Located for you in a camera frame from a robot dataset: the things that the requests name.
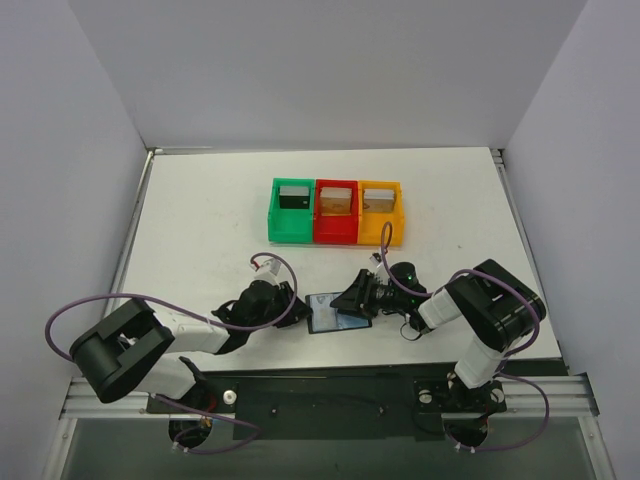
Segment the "white VIP card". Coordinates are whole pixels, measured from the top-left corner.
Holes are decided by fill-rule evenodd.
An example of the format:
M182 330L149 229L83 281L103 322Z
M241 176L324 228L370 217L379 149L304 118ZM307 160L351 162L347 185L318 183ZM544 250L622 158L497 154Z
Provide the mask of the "white VIP card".
M337 293L321 293L307 296L307 304L312 309L312 316L309 320L311 334L329 333L340 329L337 310L331 306L331 302L337 296Z

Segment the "black leather card holder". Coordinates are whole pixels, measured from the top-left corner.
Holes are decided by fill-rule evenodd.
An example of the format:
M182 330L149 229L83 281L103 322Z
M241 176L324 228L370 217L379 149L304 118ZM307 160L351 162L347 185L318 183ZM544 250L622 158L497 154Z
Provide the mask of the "black leather card holder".
M333 333L360 330L372 327L372 321L339 313L330 303L339 296L338 292L316 293L305 297L306 305L311 309L307 319L310 334Z

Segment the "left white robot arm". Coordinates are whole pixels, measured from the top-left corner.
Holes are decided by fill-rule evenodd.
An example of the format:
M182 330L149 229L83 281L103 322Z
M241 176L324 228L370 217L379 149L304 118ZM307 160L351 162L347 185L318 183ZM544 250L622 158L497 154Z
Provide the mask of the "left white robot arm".
M209 389L191 354L225 355L258 327L284 328L311 317L287 281L255 280L203 321L131 299L76 339L69 355L103 403L133 391L182 400Z

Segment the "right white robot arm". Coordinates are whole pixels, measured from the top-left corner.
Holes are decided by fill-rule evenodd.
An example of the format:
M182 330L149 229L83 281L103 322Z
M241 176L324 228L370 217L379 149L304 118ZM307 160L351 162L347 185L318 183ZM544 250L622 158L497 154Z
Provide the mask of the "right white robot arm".
M331 307L366 320L380 313L401 315L420 337L465 320L473 337L453 378L469 390L493 380L524 337L533 343L546 317L538 294L492 259L456 274L432 294L420 284L410 262L393 264L385 280L362 269Z

